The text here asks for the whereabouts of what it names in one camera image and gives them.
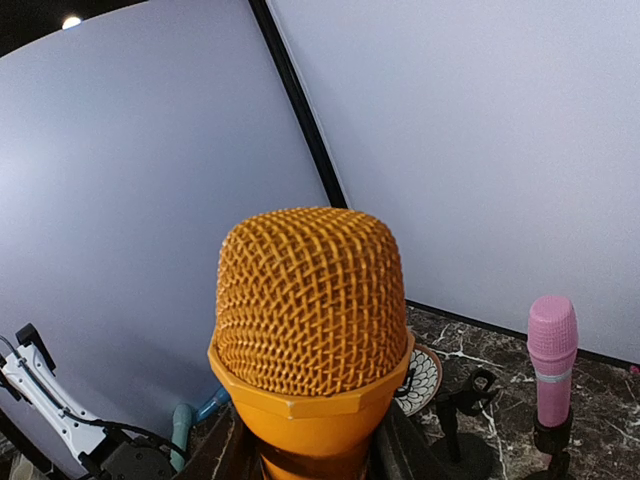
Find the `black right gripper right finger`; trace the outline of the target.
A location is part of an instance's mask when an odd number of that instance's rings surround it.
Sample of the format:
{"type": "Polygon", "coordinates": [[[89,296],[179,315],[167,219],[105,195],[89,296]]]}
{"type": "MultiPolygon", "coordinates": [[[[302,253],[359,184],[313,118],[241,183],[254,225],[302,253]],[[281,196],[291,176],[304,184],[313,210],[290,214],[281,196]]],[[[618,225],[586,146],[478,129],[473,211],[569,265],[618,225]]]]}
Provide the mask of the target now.
{"type": "Polygon", "coordinates": [[[450,479],[424,435],[395,400],[376,428],[370,446],[367,478],[379,480],[450,479]]]}

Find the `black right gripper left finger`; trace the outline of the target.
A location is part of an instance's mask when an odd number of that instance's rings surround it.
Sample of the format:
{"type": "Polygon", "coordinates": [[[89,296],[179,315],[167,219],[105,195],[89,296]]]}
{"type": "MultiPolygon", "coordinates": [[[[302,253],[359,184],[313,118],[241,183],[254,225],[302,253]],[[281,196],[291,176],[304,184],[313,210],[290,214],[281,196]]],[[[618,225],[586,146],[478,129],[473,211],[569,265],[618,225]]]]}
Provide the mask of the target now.
{"type": "Polygon", "coordinates": [[[232,403],[197,426],[197,447],[174,479],[259,479],[260,456],[253,433],[232,403]]]}

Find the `orange microphone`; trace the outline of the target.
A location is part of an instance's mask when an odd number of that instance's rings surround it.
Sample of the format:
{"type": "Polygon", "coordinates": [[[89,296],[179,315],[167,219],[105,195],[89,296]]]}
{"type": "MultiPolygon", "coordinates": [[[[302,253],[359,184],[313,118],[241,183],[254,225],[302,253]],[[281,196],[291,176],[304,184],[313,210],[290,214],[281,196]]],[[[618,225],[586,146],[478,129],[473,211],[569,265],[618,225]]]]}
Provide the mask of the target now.
{"type": "Polygon", "coordinates": [[[364,478],[413,347],[399,249],[375,217],[278,210],[224,240],[208,358],[266,478],[364,478]]]}

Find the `blue microphone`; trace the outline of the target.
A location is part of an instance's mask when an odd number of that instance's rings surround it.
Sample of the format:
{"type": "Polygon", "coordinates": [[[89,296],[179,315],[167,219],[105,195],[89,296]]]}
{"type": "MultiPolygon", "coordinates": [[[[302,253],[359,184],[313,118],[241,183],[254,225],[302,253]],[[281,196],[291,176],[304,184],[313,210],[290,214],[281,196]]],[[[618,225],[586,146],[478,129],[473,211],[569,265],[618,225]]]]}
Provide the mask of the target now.
{"type": "Polygon", "coordinates": [[[229,392],[224,387],[220,386],[215,393],[195,411],[193,424],[198,425],[204,422],[229,402],[229,392]]]}

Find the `green microphone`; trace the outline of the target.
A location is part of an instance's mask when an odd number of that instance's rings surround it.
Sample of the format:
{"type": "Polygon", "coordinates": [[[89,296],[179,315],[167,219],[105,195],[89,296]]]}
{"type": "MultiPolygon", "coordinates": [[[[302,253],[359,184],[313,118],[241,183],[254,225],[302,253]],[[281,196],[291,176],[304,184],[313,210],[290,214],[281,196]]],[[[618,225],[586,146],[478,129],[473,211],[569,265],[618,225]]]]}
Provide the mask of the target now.
{"type": "MultiPolygon", "coordinates": [[[[194,412],[191,406],[181,403],[176,406],[172,416],[171,442],[182,451],[187,451],[190,429],[193,425],[194,412]]],[[[185,458],[175,450],[171,451],[170,463],[177,473],[185,466],[185,458]]]]}

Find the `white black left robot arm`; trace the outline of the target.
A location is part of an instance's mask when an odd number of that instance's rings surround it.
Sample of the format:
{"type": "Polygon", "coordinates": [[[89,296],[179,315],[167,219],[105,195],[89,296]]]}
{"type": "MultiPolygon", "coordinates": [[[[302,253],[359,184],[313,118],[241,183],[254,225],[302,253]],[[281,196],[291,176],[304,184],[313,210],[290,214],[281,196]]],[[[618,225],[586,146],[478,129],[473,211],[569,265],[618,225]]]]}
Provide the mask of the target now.
{"type": "Polygon", "coordinates": [[[59,384],[56,364],[36,327],[16,333],[17,345],[1,338],[9,352],[1,357],[1,387],[26,401],[61,438],[70,454],[93,479],[171,479],[176,454],[184,448],[144,428],[100,419],[59,384]]]}

